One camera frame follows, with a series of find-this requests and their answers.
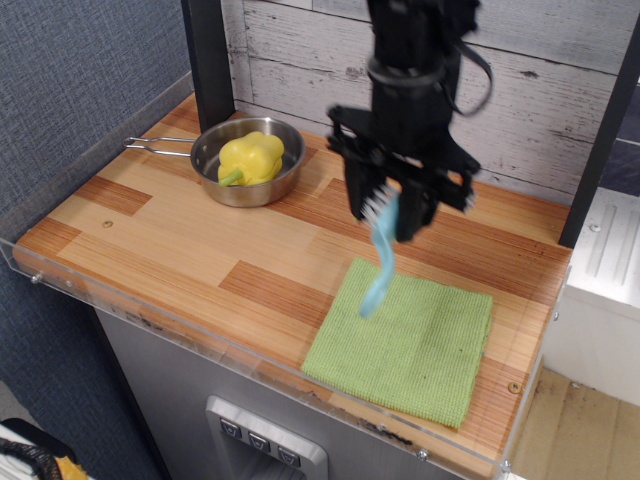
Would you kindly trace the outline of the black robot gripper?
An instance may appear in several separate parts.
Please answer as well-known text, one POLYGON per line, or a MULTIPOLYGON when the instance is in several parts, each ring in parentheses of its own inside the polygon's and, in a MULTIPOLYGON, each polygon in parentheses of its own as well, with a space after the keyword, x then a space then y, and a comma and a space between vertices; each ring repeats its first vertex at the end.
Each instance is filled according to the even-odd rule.
POLYGON ((386 182, 401 185, 396 239, 409 242, 429 225, 440 204, 464 211, 473 203, 480 164, 450 132, 457 75, 373 78, 370 109, 334 105, 329 148, 344 160, 352 215, 364 220, 388 202, 386 182))

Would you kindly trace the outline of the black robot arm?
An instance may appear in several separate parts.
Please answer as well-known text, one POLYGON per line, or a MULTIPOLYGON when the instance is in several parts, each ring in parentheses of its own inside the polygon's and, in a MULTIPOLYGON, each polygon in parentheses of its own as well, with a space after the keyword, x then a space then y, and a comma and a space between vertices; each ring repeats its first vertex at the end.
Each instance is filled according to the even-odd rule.
POLYGON ((408 242, 429 225, 440 204, 465 210, 481 166, 451 136, 461 62, 485 74, 490 65, 463 40, 477 27, 476 1, 371 1, 374 50, 368 109, 335 105, 328 111, 332 151, 344 160, 352 215, 399 183, 394 236, 408 242))

